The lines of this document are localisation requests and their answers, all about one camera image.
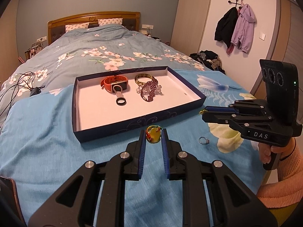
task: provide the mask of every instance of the orange watch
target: orange watch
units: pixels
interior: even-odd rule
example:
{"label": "orange watch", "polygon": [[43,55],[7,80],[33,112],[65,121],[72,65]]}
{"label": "orange watch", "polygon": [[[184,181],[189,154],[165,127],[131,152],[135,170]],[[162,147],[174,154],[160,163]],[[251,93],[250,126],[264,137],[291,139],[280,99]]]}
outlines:
{"label": "orange watch", "polygon": [[108,76],[101,81],[101,87],[111,93],[114,93],[114,85],[121,86],[122,90],[126,90],[128,86],[128,79],[122,75]]}

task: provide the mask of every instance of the gray bedding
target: gray bedding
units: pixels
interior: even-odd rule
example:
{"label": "gray bedding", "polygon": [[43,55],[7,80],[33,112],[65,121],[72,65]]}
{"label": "gray bedding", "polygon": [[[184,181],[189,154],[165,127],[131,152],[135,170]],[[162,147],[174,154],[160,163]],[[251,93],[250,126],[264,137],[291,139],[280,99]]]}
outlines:
{"label": "gray bedding", "polygon": [[[29,97],[27,85],[32,87],[32,80],[34,87],[45,85],[42,91],[51,91],[72,84],[78,76],[146,66],[204,71],[190,57],[121,25],[69,31],[19,66],[2,84],[0,96],[20,79],[20,86],[9,89],[0,101],[0,127],[7,117],[13,91],[17,94],[13,103]],[[29,71],[34,75],[22,76]]]}

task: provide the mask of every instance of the watch face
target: watch face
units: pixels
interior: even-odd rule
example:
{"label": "watch face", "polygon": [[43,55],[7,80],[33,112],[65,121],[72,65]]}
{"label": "watch face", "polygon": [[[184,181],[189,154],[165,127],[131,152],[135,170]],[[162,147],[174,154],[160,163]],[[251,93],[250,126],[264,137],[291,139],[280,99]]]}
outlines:
{"label": "watch face", "polygon": [[[127,89],[127,82],[126,81],[119,81],[117,83],[111,83],[112,85],[112,92],[114,92],[114,86],[115,85],[119,85],[121,86],[122,90],[126,90]],[[121,91],[119,87],[116,86],[115,91]]]}

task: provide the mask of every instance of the silver ring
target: silver ring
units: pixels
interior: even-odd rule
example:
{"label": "silver ring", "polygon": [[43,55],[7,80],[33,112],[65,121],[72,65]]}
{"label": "silver ring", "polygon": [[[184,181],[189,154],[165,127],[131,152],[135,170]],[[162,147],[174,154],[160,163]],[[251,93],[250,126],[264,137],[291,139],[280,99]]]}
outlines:
{"label": "silver ring", "polygon": [[120,85],[117,85],[117,84],[113,86],[114,92],[117,93],[117,91],[115,90],[115,87],[116,87],[116,86],[117,86],[117,87],[120,87],[120,90],[121,90],[120,92],[122,93],[122,87],[121,87]]}
{"label": "silver ring", "polygon": [[206,137],[201,136],[201,137],[199,138],[199,143],[202,144],[202,145],[207,145],[207,144],[209,144],[209,140],[208,140]]}

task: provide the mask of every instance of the silver bolt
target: silver bolt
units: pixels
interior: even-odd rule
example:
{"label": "silver bolt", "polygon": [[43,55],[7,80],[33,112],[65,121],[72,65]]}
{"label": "silver bolt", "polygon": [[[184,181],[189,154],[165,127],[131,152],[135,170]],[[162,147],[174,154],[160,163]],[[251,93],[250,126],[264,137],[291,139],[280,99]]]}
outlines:
{"label": "silver bolt", "polygon": [[94,166],[94,162],[93,161],[87,161],[86,163],[85,163],[85,167],[86,168],[92,168]]}
{"label": "silver bolt", "polygon": [[123,159],[126,159],[126,158],[129,157],[129,153],[123,152],[123,153],[120,154],[120,157],[123,158]]}
{"label": "silver bolt", "polygon": [[180,158],[185,158],[185,157],[187,157],[187,153],[184,152],[184,151],[181,151],[181,152],[178,153],[178,156],[179,156]]}
{"label": "silver bolt", "polygon": [[222,166],[223,166],[223,163],[222,163],[222,161],[220,161],[220,160],[216,160],[216,161],[214,162],[214,166],[215,166],[215,167],[222,167]]}

